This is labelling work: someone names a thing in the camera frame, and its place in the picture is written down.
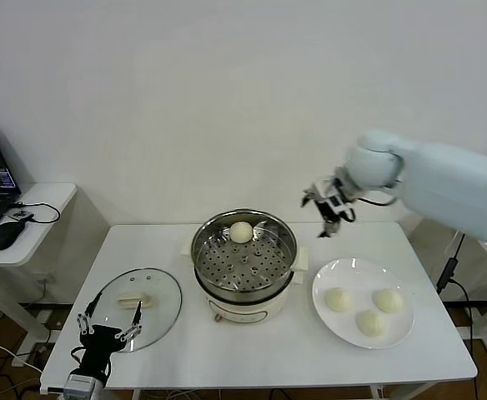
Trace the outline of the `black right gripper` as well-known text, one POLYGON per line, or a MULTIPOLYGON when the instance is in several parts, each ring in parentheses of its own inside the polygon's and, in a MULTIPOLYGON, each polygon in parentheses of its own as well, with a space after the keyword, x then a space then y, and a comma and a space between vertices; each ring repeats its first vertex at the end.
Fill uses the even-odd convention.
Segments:
POLYGON ((341 227, 339 219, 346 218, 345 204, 334 185, 334 180, 322 177, 304 189, 301 207, 305 207, 309 202, 317 203, 325 218, 318 238, 331 238, 341 227))

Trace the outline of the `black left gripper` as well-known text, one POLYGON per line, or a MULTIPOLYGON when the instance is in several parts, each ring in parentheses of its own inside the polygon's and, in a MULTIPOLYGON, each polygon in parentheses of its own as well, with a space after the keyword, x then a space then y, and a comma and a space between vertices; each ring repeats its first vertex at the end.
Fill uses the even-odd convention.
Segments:
POLYGON ((77 315, 80 343, 84 349, 78 373, 91 378, 108 378, 111 373, 111 356, 121 350, 121 341, 136 338, 142 330, 142 301, 138 302, 131 325, 126 330, 97 324, 92 327, 91 317, 101 296, 99 292, 84 312, 77 315))

